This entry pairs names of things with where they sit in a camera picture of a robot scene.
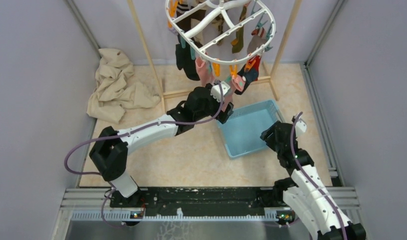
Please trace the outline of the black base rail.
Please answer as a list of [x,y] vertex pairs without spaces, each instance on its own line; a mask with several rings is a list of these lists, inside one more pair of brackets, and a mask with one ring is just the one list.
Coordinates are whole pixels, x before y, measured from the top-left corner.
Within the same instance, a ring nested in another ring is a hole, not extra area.
[[112,208],[138,208],[138,217],[267,217],[281,225],[296,220],[271,187],[148,187],[130,197],[106,192]]

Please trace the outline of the black sock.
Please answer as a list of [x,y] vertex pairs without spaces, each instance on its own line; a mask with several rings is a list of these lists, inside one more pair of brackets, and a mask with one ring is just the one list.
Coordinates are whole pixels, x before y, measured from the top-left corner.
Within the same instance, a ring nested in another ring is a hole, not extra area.
[[196,70],[195,60],[191,57],[191,49],[187,44],[185,48],[181,44],[175,45],[176,66],[183,70],[186,77],[192,81],[200,81]]

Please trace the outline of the pink patterned sock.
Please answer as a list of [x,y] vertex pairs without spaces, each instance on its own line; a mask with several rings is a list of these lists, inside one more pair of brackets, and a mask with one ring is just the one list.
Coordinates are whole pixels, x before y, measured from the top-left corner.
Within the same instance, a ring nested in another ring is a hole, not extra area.
[[202,87],[215,81],[211,63],[200,56],[195,59],[195,69]]
[[233,101],[233,94],[236,95],[243,94],[246,85],[246,78],[243,78],[240,75],[236,75],[235,78],[229,76],[224,82],[229,86],[229,90],[224,95],[224,103],[222,106],[223,111],[225,111],[226,108],[228,107],[228,104]]

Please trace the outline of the grey sock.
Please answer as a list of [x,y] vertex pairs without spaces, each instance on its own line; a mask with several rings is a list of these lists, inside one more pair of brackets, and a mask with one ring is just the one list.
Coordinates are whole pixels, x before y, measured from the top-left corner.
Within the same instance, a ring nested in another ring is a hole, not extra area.
[[254,51],[260,50],[257,55],[261,56],[264,53],[265,48],[268,46],[267,45],[267,41],[268,41],[267,31],[265,30],[264,27],[255,28],[251,32],[251,35],[252,35],[252,38],[251,38],[250,43],[247,46],[246,54],[249,56]]

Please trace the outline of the wooden hanging rack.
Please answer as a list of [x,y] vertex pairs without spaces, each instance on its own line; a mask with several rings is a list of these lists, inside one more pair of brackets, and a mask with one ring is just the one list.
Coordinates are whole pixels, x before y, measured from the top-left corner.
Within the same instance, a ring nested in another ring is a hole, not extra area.
[[[228,16],[227,10],[232,9],[232,8],[238,8],[238,7],[243,7],[246,5],[246,3],[248,3],[247,0],[232,0],[230,2],[225,3],[223,0],[219,1],[219,4],[214,4],[213,2],[211,2],[210,0],[205,0],[201,3],[198,3],[197,6],[195,6],[193,9],[186,11],[183,15],[178,16],[178,17],[174,17],[174,15],[176,14],[177,11],[177,6],[179,4],[181,4],[182,1],[181,0],[167,0],[164,3],[164,12],[167,18],[167,25],[168,28],[174,29],[175,32],[177,32],[179,34],[179,36],[181,38],[185,38],[185,41],[187,44],[190,44],[190,47],[194,50],[197,51],[199,54],[204,54],[203,58],[205,60],[210,61],[210,63],[215,66],[215,74],[217,76],[220,75],[220,66],[221,65],[238,65],[238,64],[242,64],[245,61],[249,60],[251,57],[257,55],[257,54],[262,54],[264,52],[268,51],[268,46],[270,44],[270,42],[273,40],[275,33],[270,33],[268,35],[268,39],[267,42],[265,44],[262,44],[259,48],[257,48],[255,51],[249,53],[246,57],[243,57],[239,60],[231,60],[231,61],[225,61],[225,60],[220,60],[218,58],[214,58],[211,57],[210,55],[205,55],[206,54],[206,49],[208,49],[210,46],[216,44],[217,42],[219,42],[220,40],[222,40],[223,38],[225,38],[226,36],[228,36],[231,32],[244,27],[250,20],[253,20],[255,17],[259,16],[259,15],[263,15],[266,14],[269,16],[270,18],[270,27],[271,29],[275,29],[276,28],[276,23],[275,23],[275,18],[273,16],[273,14],[270,12],[269,8],[263,4],[263,2],[261,2],[260,0],[256,0],[255,3],[257,5],[260,6],[260,10],[253,12],[249,17],[243,19],[242,21],[238,22],[237,24],[233,24],[233,22],[231,21],[230,17]],[[136,12],[136,8],[134,5],[134,2],[132,0],[128,0],[127,1],[132,19],[134,21],[134,24],[136,26],[137,32],[139,34],[143,49],[145,51],[146,57],[147,57],[147,61],[153,71],[154,74],[154,79],[156,80],[156,85],[158,87],[159,90],[159,95],[161,97],[161,106],[163,110],[166,110],[166,100],[167,99],[172,99],[172,98],[178,98],[178,97],[182,97],[185,96],[187,93],[189,93],[189,90],[179,90],[179,91],[172,91],[172,92],[164,92],[163,90],[163,82],[162,80],[158,77],[156,69],[155,69],[155,65],[154,62],[152,60],[149,48],[148,48],[148,44],[146,42],[145,36],[143,34],[143,29],[142,29],[142,25],[140,23],[140,20],[138,18],[137,12]],[[282,39],[281,39],[281,43],[279,45],[279,48],[277,50],[277,54],[276,54],[276,58],[274,60],[273,66],[269,72],[269,75],[267,76],[263,76],[261,77],[261,82],[265,83],[265,82],[269,82],[272,93],[274,95],[275,100],[279,100],[279,96],[277,95],[276,91],[275,91],[275,85],[274,85],[274,79],[276,76],[276,71],[278,68],[278,65],[281,62],[281,58],[283,56],[284,53],[284,49],[287,45],[289,36],[292,32],[292,28],[293,25],[295,23],[296,17],[298,15],[300,6],[302,4],[301,0],[295,0],[293,2],[293,7],[292,10],[290,12],[288,21],[287,21],[287,25],[285,27],[284,33],[282,35]],[[184,32],[179,26],[178,26],[178,22],[183,21],[184,19],[186,19],[187,17],[189,17],[190,15],[194,14],[195,12],[201,10],[204,7],[208,7],[211,8],[212,11],[208,13],[208,15],[206,15],[203,20],[201,20],[201,22],[199,24],[197,24],[195,27],[191,28],[191,30]],[[192,37],[196,36],[199,32],[201,32],[208,24],[211,23],[212,20],[214,20],[217,16],[221,15],[224,19],[224,22],[229,26],[229,29],[226,30],[224,33],[222,33],[221,35],[219,35],[218,37],[214,38],[213,40],[211,40],[210,43],[204,45],[203,47],[199,48],[197,47],[193,41],[192,41]]]

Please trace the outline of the beige crumpled cloth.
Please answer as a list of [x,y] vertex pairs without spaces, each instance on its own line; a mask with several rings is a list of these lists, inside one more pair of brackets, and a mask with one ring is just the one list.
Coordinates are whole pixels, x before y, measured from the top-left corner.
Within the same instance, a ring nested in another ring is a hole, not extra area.
[[134,80],[134,65],[122,50],[100,48],[98,53],[96,87],[86,109],[89,117],[118,124],[127,110],[151,109],[161,102],[153,86]]

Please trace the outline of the green striped sock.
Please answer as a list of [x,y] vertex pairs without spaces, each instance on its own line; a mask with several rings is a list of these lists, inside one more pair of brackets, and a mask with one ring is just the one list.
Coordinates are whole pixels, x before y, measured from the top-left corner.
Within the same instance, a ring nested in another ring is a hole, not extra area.
[[[239,16],[239,22],[242,22],[243,20],[246,19],[247,16],[247,6],[243,6],[240,16]],[[239,53],[243,47],[244,47],[244,28],[240,27],[236,32],[235,32],[235,39],[231,42],[231,53],[232,54],[237,54]]]

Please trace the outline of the argyle patterned sock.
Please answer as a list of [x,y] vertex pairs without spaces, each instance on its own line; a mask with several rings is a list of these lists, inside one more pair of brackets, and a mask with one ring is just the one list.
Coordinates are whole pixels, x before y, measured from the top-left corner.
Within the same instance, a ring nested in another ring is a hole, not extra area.
[[225,20],[222,14],[219,14],[211,21],[212,26],[215,27],[217,30],[217,36],[220,36],[224,33],[224,23]]

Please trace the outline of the dark navy sock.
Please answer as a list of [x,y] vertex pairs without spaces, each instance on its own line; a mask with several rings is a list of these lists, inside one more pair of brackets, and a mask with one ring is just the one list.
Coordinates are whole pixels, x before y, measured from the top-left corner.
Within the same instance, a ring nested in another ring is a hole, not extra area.
[[259,72],[255,70],[250,70],[248,72],[244,71],[245,66],[243,66],[239,72],[237,72],[237,75],[242,76],[244,79],[246,79],[246,84],[245,84],[245,89],[243,93],[247,90],[247,88],[250,86],[251,83],[256,82],[259,77]]

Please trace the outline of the light blue plastic basket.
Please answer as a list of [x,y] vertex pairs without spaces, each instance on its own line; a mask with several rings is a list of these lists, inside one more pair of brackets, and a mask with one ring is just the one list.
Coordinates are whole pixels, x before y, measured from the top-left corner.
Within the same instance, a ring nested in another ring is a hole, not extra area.
[[284,118],[275,100],[234,109],[225,123],[217,123],[229,158],[234,160],[266,149],[260,136],[277,121]]

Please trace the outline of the dark brown sock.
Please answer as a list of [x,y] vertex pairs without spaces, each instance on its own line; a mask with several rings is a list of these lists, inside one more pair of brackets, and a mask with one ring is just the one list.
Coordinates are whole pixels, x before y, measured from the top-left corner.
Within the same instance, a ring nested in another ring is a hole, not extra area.
[[[188,3],[178,3],[176,7],[176,16],[180,17],[185,12],[192,10],[196,4],[188,4]],[[202,19],[206,16],[206,9],[201,8],[195,11],[193,14],[187,16],[183,20],[177,22],[179,28],[181,28],[184,32],[188,32],[192,28],[192,20],[197,21],[199,23]]]

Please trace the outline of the red sock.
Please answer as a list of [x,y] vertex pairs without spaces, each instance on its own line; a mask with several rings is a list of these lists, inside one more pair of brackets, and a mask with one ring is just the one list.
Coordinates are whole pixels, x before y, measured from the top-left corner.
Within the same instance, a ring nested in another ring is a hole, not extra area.
[[259,72],[260,63],[261,63],[261,55],[257,54],[246,62],[245,66],[244,66],[244,72],[246,73],[246,72],[249,72],[250,70],[255,70],[255,71]]

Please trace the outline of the orange hanger clip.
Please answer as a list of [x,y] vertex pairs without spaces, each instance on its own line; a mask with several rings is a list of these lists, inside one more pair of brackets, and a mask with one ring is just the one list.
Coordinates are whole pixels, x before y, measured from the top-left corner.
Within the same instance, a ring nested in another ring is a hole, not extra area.
[[238,72],[238,65],[237,64],[229,65],[229,72],[230,72],[231,78],[235,79],[237,76],[237,72]]

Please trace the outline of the white round clip hanger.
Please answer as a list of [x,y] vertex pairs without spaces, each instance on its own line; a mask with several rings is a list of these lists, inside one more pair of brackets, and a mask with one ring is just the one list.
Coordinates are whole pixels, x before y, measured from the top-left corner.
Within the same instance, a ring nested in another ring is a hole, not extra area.
[[166,0],[168,29],[179,46],[215,65],[236,65],[272,49],[277,32],[261,0]]

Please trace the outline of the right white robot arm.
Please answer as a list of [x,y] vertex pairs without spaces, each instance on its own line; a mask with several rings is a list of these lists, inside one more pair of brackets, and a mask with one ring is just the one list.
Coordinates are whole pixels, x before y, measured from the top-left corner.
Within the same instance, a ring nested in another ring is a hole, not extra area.
[[293,124],[276,121],[260,138],[273,150],[288,178],[274,183],[273,200],[289,206],[304,224],[312,240],[364,240],[361,223],[354,223],[340,209],[323,184],[309,153],[298,147]]

